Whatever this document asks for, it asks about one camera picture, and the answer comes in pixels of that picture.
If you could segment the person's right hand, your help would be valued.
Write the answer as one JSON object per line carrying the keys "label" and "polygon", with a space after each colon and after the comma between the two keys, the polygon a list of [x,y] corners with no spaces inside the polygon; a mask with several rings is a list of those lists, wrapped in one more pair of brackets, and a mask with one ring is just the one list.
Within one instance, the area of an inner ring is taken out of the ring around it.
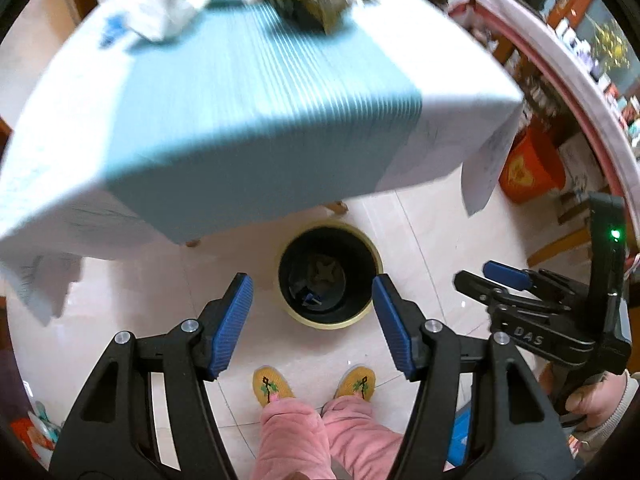
{"label": "person's right hand", "polygon": [[625,370],[621,375],[605,373],[598,381],[579,387],[565,401],[564,408],[582,421],[578,432],[611,432],[622,420],[639,392],[639,375]]}

